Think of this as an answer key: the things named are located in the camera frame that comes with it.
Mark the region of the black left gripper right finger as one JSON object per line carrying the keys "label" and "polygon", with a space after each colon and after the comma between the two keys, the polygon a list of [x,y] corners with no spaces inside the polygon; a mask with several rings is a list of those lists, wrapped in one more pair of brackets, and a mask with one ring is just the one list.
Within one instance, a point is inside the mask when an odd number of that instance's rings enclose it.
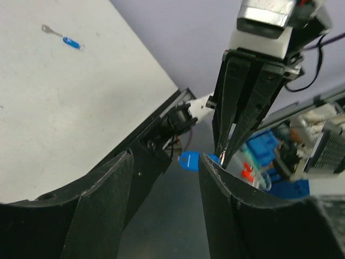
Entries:
{"label": "black left gripper right finger", "polygon": [[280,199],[206,154],[199,185],[211,258],[344,258],[344,196]]}

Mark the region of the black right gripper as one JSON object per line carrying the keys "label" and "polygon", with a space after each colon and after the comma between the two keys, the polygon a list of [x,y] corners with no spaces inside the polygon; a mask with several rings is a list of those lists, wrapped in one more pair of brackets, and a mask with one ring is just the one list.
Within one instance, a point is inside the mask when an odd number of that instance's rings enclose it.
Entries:
{"label": "black right gripper", "polygon": [[214,110],[215,155],[225,150],[224,167],[263,121],[282,87],[304,75],[302,60],[300,53],[280,60],[244,49],[224,52],[215,91],[207,103]]}

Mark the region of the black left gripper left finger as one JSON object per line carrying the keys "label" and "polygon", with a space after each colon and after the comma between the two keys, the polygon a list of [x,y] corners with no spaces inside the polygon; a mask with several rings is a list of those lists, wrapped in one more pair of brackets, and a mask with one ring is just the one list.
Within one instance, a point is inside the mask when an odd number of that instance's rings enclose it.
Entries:
{"label": "black left gripper left finger", "polygon": [[33,201],[1,205],[1,258],[116,258],[134,157],[124,151]]}

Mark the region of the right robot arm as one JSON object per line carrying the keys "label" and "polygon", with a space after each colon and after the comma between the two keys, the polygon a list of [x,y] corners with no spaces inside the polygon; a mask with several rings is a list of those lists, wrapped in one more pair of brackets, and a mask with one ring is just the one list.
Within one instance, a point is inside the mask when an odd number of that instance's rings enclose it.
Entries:
{"label": "right robot arm", "polygon": [[162,136],[183,134],[213,113],[214,155],[226,168],[262,125],[280,90],[304,73],[302,60],[298,52],[277,58],[243,48],[226,50],[215,90],[171,108],[163,118]]}

